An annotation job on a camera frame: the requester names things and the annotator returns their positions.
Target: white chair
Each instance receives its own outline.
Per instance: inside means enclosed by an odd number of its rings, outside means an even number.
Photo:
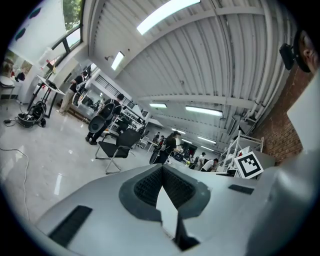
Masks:
[[[138,147],[140,147],[140,148],[145,148],[146,146],[147,146],[147,144],[148,144],[148,141],[149,141],[150,139],[148,138],[148,137],[146,137],[146,136],[144,136],[142,139],[140,139],[140,141],[138,142],[139,144],[136,144]]]

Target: white ceiling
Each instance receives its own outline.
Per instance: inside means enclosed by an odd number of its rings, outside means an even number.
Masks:
[[[185,131],[187,140],[221,151],[230,139],[226,130],[232,117],[252,109],[263,77],[267,85],[262,100],[274,74],[274,81],[281,80],[283,72],[275,70],[278,45],[287,42],[287,33],[292,37],[295,30],[287,22],[287,13],[275,4],[202,0],[141,35],[137,26],[166,2],[96,0],[90,58],[164,126]],[[272,22],[267,26],[268,14]],[[283,30],[281,38],[279,29]],[[268,47],[271,38],[273,47]],[[113,71],[111,64],[119,51],[125,57]],[[268,54],[271,58],[266,64]],[[150,108],[151,102],[166,103],[167,108]],[[224,119],[186,111],[186,105],[221,110]],[[197,136],[217,144],[203,143]]]

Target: brick wall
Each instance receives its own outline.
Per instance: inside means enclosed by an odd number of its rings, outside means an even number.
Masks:
[[[301,142],[287,116],[287,111],[299,98],[311,78],[311,73],[304,73],[295,65],[274,107],[250,135],[257,139],[264,137],[263,152],[275,157],[276,166],[302,150]]]

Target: ceiling light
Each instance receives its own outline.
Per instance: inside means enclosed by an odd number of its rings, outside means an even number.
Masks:
[[[124,54],[121,51],[119,51],[111,65],[111,68],[113,70],[116,70],[124,57],[125,57]]]
[[[167,108],[167,105],[162,103],[150,103],[149,105],[154,108],[164,108],[164,109]]]
[[[204,149],[206,149],[206,150],[211,150],[211,151],[214,151],[213,149],[211,149],[211,148],[208,148],[208,147],[205,147],[205,146],[201,146],[201,148],[204,148]]]
[[[185,106],[185,109],[188,111],[222,117],[222,111],[219,111],[219,110],[213,110],[209,108],[202,108],[202,107],[196,107],[196,106]]]
[[[187,140],[185,140],[185,139],[182,139],[184,142],[187,142],[187,143],[190,143],[190,144],[192,144],[192,142],[190,142],[190,141],[187,141]]]
[[[172,130],[172,131],[177,131],[177,132],[179,132],[179,133],[181,133],[181,134],[186,134],[184,131],[181,131],[181,130],[177,130],[177,129],[173,129],[173,128],[171,128],[171,130]]]
[[[183,8],[199,3],[200,1],[201,0],[171,0],[169,2],[166,2],[164,5],[151,13],[148,17],[146,17],[145,20],[142,21],[136,29],[140,32],[141,35],[143,35],[160,21],[164,20],[166,17],[182,10]]]
[[[198,136],[198,138],[201,139],[201,140],[204,140],[204,141],[207,141],[207,142],[211,142],[211,143],[216,144],[216,142],[213,141],[213,140],[210,140],[210,139],[207,139],[207,138],[202,138],[202,137],[199,137],[199,136]]]

